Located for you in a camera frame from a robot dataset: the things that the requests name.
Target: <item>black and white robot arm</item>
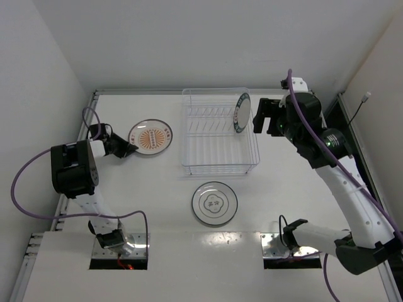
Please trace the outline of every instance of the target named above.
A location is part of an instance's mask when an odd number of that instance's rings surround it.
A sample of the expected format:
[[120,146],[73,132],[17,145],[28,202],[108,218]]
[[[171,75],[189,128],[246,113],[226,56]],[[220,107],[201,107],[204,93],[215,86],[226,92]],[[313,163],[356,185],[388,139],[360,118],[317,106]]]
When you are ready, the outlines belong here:
[[[91,126],[90,130],[95,131],[95,127],[97,125]],[[85,213],[109,216],[91,216],[88,227],[101,247],[122,255],[130,253],[125,230],[120,220],[113,218],[116,214],[99,191],[95,160],[109,154],[124,158],[136,149],[115,133],[108,133],[105,124],[101,124],[101,135],[97,140],[81,140],[50,149],[52,184],[56,192],[66,195]]]
[[[292,78],[296,84],[298,104],[315,133],[344,165],[354,167],[350,172],[357,176],[355,160],[343,134],[322,123],[321,103],[310,92],[301,78]],[[348,222],[349,230],[331,230],[299,219],[283,229],[283,241],[293,250],[296,247],[313,247],[337,257],[352,274],[361,274],[386,261],[402,249],[393,228],[376,207],[366,200],[361,188],[357,188],[316,144],[302,124],[289,94],[281,100],[261,99],[255,116],[254,132],[261,133],[264,119],[270,118],[267,134],[286,137],[320,178],[327,184]]]

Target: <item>orange sunburst pattern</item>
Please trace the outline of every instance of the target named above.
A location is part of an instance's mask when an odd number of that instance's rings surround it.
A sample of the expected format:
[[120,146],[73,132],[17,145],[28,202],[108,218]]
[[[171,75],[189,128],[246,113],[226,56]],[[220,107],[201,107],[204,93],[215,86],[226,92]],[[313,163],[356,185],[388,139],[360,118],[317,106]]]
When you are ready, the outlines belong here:
[[143,131],[139,137],[140,146],[147,150],[155,150],[166,141],[165,134],[160,129],[151,128]]

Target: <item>plate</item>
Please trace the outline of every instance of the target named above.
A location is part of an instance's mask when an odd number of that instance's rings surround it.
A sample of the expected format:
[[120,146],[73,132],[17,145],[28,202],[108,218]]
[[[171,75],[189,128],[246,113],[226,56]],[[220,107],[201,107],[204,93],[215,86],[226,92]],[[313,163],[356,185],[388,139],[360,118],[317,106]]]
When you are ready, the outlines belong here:
[[222,182],[202,184],[193,194],[191,205],[196,217],[206,225],[219,227],[231,221],[238,210],[235,192]]
[[234,111],[234,128],[236,133],[241,133],[247,126],[251,115],[251,97],[248,93],[240,96]]
[[169,147],[172,135],[172,129],[167,123],[150,119],[134,125],[128,134],[128,141],[139,148],[136,152],[154,155]]

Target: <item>plate with orange design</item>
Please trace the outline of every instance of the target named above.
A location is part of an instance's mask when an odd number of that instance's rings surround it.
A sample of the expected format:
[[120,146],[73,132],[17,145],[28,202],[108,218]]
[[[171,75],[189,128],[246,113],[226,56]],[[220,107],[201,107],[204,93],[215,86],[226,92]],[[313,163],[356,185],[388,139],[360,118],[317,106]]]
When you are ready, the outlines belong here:
[[140,154],[158,154],[171,144],[172,129],[164,121],[144,120],[130,130],[128,141],[139,148],[136,152]]

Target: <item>plate in dish rack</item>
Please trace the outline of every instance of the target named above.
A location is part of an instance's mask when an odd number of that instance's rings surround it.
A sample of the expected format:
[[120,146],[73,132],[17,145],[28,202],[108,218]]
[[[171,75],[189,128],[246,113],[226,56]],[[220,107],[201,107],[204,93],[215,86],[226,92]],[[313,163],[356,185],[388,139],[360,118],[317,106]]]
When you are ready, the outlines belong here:
[[158,154],[171,144],[172,129],[160,120],[144,120],[130,130],[128,141],[138,146],[139,149],[136,152],[140,154]]

